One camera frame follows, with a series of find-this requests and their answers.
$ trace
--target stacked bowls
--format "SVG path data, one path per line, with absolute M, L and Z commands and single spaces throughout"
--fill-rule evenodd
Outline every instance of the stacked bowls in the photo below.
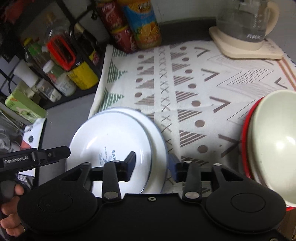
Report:
M 287 210 L 296 207 L 296 92 L 256 102 L 243 126 L 242 157 L 247 177 L 280 194 Z

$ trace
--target orange juice can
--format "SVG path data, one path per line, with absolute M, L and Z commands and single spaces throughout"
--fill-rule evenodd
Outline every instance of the orange juice can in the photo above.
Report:
M 118 0 L 141 49 L 159 46 L 162 38 L 151 1 Z

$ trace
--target kettle base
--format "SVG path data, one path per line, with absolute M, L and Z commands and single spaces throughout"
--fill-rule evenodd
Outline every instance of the kettle base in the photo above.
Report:
M 281 59 L 284 56 L 281 48 L 271 39 L 260 43 L 247 42 L 221 32 L 217 26 L 210 27 L 209 33 L 222 54 L 230 58 Z

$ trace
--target human hand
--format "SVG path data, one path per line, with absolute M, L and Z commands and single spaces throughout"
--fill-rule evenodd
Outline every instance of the human hand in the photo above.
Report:
M 17 184 L 15 186 L 15 194 L 24 194 L 24 189 L 21 185 Z M 8 217 L 0 220 L 0 225 L 6 230 L 8 235 L 14 237 L 20 236 L 25 231 L 24 227 L 20 224 L 20 217 L 17 214 L 17 203 L 19 200 L 20 198 L 18 196 L 14 196 L 10 202 L 4 203 L 1 206 L 2 213 Z

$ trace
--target soda can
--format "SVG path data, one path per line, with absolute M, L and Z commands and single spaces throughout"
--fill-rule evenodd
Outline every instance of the soda can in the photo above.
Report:
M 121 28 L 126 24 L 126 19 L 116 1 L 103 1 L 98 3 L 100 17 L 109 31 Z
M 128 25 L 123 28 L 113 30 L 111 35 L 116 41 L 117 47 L 126 52 L 132 53 L 138 49 L 133 33 Z

